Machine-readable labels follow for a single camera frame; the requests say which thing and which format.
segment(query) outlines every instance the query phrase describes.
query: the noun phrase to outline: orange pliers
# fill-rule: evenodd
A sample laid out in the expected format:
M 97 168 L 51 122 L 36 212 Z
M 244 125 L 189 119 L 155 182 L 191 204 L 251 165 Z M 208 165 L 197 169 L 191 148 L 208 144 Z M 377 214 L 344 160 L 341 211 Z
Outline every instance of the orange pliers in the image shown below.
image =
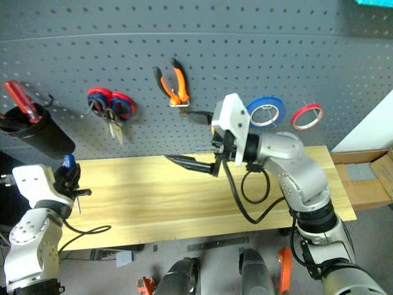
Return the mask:
M 190 96 L 188 94 L 188 82 L 182 65 L 174 58 L 171 58 L 171 64 L 173 66 L 174 72 L 176 73 L 177 83 L 179 84 L 179 89 L 177 94 L 168 88 L 165 83 L 164 77 L 162 76 L 161 70 L 158 67 L 154 67 L 154 76 L 157 80 L 157 85 L 161 91 L 170 98 L 169 105 L 175 107 L 189 106 Z

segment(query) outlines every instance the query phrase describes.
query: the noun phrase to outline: red tape roll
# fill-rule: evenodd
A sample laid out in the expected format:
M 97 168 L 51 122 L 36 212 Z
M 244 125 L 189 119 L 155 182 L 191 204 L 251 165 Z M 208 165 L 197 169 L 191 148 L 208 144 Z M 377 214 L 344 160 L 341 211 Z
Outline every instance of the red tape roll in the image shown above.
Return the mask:
M 312 120 L 310 123 L 307 123 L 305 125 L 296 125 L 296 121 L 297 119 L 299 119 L 299 117 L 301 115 L 303 115 L 305 112 L 308 112 L 310 110 L 318 110 L 319 113 L 316 116 L 316 118 L 314 120 Z M 307 130 L 310 128 L 313 128 L 315 125 L 317 125 L 319 123 L 319 121 L 322 120 L 322 118 L 324 117 L 324 109 L 322 108 L 322 106 L 318 103 L 311 103 L 311 104 L 307 104 L 306 106 L 300 108 L 292 117 L 292 119 L 290 120 L 292 126 L 294 129 L 298 130 L 298 131 L 302 131 L 302 130 Z

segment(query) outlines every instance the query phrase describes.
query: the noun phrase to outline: wooden tabletop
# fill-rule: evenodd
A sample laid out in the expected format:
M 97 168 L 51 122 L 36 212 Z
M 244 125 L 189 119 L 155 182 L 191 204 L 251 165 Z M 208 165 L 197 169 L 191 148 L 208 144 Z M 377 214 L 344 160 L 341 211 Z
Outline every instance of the wooden tabletop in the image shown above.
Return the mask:
M 326 173 L 335 211 L 344 221 L 356 219 L 327 148 L 307 147 L 306 153 Z M 212 152 L 192 156 L 202 162 L 214 161 Z M 281 202 L 260 224 L 248 223 L 236 206 L 223 168 L 219 177 L 214 178 L 188 171 L 163 156 L 81 160 L 79 163 L 80 188 L 90 188 L 93 193 L 80 198 L 82 214 L 78 214 L 74 206 L 68 222 L 80 230 L 103 225 L 111 225 L 112 229 L 84 236 L 67 246 L 67 250 L 289 227 L 292 222 L 287 204 Z M 238 168 L 230 163 L 229 166 L 240 190 L 245 165 Z M 272 176 L 270 179 L 270 195 L 263 204 L 243 202 L 255 218 L 282 197 L 278 182 Z M 265 191 L 263 175 L 252 173 L 245 191 L 250 199 L 259 199 Z M 59 247 L 76 235 L 63 227 Z

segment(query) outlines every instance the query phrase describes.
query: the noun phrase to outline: gray pegboard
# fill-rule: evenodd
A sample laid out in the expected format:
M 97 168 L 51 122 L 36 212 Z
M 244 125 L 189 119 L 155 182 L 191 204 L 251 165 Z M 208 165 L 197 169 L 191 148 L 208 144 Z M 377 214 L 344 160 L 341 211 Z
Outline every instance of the gray pegboard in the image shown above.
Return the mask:
M 153 66 L 174 82 L 171 57 L 187 72 L 192 109 L 212 111 L 231 92 L 245 104 L 276 96 L 287 114 L 272 130 L 330 149 L 393 88 L 393 10 L 352 1 L 3 1 L 0 8 L 1 79 L 22 81 L 38 103 L 55 97 L 50 112 L 76 142 L 79 159 L 210 148 L 209 128 L 181 119 L 157 87 Z M 123 146 L 93 114 L 80 117 L 86 91 L 98 85 L 139 107 L 123 128 Z M 323 105 L 325 117 L 296 132 L 290 118 L 304 101 Z M 0 111 L 12 106 L 3 90 Z M 4 152 L 37 159 L 18 140 L 3 133 L 0 140 Z

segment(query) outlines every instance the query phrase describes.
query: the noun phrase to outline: black cup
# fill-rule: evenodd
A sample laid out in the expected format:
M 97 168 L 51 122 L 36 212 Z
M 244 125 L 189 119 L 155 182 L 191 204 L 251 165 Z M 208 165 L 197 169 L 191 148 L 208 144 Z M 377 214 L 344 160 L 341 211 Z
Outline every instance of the black cup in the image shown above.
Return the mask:
M 17 132 L 10 132 L 4 128 L 3 131 L 10 136 L 20 138 L 53 159 L 62 159 L 64 155 L 72 154 L 75 150 L 75 143 L 72 139 L 57 126 L 45 108 L 37 103 L 34 105 L 42 116 L 37 123 L 31 124 L 28 116 L 16 107 L 6 112 L 5 117 L 13 118 L 30 126 Z

